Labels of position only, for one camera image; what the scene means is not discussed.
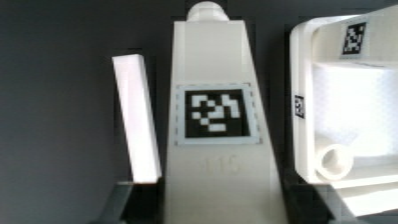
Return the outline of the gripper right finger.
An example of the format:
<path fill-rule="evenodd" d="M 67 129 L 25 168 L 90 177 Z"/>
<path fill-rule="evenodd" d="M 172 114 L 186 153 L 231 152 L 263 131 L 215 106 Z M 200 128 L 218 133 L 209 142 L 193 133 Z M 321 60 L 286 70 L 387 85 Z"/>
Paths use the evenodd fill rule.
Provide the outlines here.
<path fill-rule="evenodd" d="M 284 182 L 289 224 L 355 224 L 343 199 L 328 184 Z"/>

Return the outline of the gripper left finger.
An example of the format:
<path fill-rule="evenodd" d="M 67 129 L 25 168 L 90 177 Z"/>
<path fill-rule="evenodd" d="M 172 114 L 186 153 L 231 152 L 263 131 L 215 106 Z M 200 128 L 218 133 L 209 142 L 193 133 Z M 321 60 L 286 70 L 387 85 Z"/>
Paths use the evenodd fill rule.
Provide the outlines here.
<path fill-rule="evenodd" d="M 119 182 L 87 224 L 158 224 L 158 185 Z"/>

